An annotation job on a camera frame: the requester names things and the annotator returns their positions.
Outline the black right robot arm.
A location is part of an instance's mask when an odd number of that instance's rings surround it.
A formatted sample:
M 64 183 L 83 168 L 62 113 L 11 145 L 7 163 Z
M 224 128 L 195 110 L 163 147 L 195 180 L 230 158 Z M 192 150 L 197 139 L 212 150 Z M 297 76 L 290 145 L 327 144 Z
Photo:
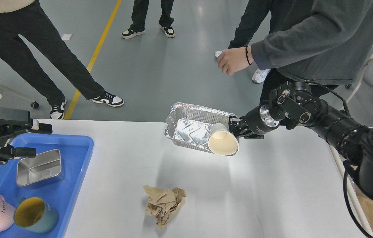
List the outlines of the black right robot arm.
M 343 110 L 336 110 L 326 101 L 312 95 L 309 84 L 286 82 L 271 90 L 268 101 L 249 111 L 245 116 L 231 116 L 229 131 L 235 137 L 263 139 L 278 128 L 281 120 L 291 119 L 287 129 L 301 124 L 312 129 L 344 157 L 343 193 L 348 212 L 359 230 L 371 235 L 357 221 L 347 195 L 350 177 L 365 196 L 373 200 L 373 128 L 351 118 L 346 101 Z

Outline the bystander bare hand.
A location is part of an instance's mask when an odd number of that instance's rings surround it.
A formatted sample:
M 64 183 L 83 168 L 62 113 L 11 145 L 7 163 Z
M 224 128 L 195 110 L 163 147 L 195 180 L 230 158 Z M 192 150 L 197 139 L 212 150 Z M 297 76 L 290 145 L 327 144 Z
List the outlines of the bystander bare hand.
M 222 73 L 230 76 L 247 68 L 253 62 L 250 46 L 227 49 L 217 57 L 217 65 Z

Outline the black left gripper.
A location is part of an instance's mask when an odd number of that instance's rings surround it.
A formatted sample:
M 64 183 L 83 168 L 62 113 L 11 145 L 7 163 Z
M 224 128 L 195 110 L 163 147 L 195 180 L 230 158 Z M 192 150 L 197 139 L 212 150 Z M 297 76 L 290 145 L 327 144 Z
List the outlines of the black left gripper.
M 7 146 L 8 140 L 27 132 L 52 134 L 51 124 L 39 123 L 30 117 L 27 110 L 0 107 L 0 165 L 16 158 L 34 158 L 36 149 L 28 147 Z

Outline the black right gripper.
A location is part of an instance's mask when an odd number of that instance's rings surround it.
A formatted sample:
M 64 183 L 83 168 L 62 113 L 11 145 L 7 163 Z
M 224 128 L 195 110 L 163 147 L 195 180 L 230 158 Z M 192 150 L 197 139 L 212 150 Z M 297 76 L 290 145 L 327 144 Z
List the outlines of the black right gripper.
M 228 122 L 229 130 L 235 137 L 246 139 L 263 139 L 264 134 L 277 129 L 279 125 L 280 121 L 271 117 L 268 104 L 255 107 L 243 117 L 230 117 Z

